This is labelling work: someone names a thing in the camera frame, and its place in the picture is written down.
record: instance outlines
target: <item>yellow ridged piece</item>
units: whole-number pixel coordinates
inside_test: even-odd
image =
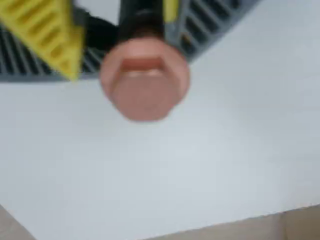
[[[0,0],[0,22],[51,68],[70,80],[81,71],[85,29],[69,0]]]
[[[169,24],[176,21],[179,11],[179,0],[163,0],[164,22]]]

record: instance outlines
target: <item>gray grated surface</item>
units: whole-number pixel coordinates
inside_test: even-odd
[[[259,0],[182,0],[174,45],[189,60],[211,47]]]
[[[259,0],[181,0],[179,17],[166,26],[166,41],[189,61],[230,30]],[[105,52],[84,50],[81,79],[98,76]],[[0,23],[0,82],[49,82],[64,78],[27,49]]]
[[[105,52],[84,50],[81,78],[97,76]],[[63,81],[64,78],[0,24],[0,82]]]

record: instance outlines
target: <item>black cylindrical casing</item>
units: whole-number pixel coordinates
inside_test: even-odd
[[[121,0],[118,41],[146,35],[165,35],[163,0]]]

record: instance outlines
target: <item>white surface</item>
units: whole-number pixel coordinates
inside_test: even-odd
[[[320,203],[319,7],[263,0],[156,124],[97,81],[1,84],[0,204],[38,240],[137,240]]]

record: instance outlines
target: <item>beige floor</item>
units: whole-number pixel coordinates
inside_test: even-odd
[[[0,206],[0,240],[35,239]],[[320,206],[175,233],[152,240],[320,240]]]

